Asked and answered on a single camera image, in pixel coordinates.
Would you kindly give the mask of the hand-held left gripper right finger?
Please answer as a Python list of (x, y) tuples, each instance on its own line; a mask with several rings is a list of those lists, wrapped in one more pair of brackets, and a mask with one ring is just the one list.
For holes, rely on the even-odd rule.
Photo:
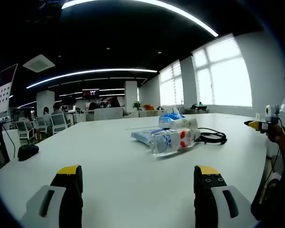
[(215, 168), (194, 167), (195, 227), (253, 228), (257, 220), (251, 204), (234, 186), (227, 185)]

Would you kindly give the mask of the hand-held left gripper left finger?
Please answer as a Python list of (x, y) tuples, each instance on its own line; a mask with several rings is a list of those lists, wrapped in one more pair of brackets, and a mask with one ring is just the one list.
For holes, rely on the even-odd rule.
[(26, 203), (20, 219), (24, 228), (80, 228), (83, 176), (80, 165), (60, 169), (50, 185), (42, 186)]

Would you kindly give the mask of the person's right hand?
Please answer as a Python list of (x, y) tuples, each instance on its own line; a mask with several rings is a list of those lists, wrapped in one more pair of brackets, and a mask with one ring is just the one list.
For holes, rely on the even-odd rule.
[(285, 143), (285, 134), (283, 132), (283, 129), (277, 124), (270, 126), (266, 132), (266, 135), (273, 143)]

